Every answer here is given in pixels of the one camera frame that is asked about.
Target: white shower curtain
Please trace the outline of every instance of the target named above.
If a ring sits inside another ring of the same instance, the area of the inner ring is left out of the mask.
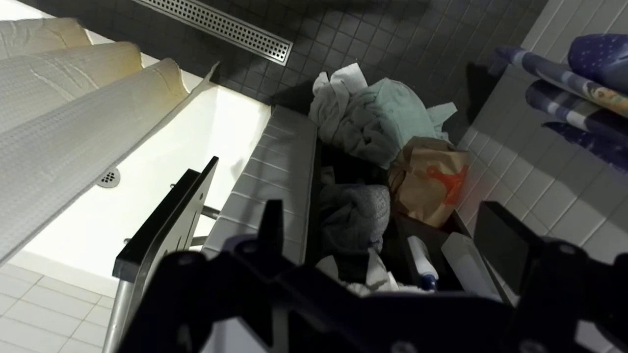
[[[189,98],[173,60],[142,69],[133,44],[92,46],[72,19],[0,36],[2,264]]]

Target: gray towel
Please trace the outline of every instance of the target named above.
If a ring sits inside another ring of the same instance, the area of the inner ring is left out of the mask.
[[[382,185],[327,185],[320,193],[324,253],[367,254],[382,250],[390,219],[390,193]]]

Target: red logo on bag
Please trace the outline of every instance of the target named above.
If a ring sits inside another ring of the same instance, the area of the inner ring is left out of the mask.
[[[434,178],[443,183],[445,189],[447,190],[447,195],[445,197],[445,201],[443,201],[443,204],[455,205],[458,203],[460,191],[462,190],[462,184],[465,182],[468,169],[468,165],[465,165],[464,167],[462,167],[462,171],[460,171],[460,173],[447,175],[443,174],[436,166],[431,165],[428,167],[428,177]]]

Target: brown paper bag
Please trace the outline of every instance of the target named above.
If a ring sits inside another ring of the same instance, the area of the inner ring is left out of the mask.
[[[388,170],[393,210],[441,227],[458,203],[468,160],[446,141],[412,138]]]

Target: shower floor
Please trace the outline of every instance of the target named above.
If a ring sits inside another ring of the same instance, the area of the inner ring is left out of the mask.
[[[76,17],[112,40],[132,41],[152,57],[171,57],[195,75],[204,76],[220,60],[217,83],[267,104],[287,92],[296,92],[294,100],[303,99],[321,71],[357,62],[370,84],[389,77],[411,87],[428,107],[456,103],[458,112],[444,127],[453,143],[460,141],[497,82],[486,71],[495,47],[520,45],[547,3],[201,1],[293,41],[286,66],[131,0],[22,0],[57,17]]]

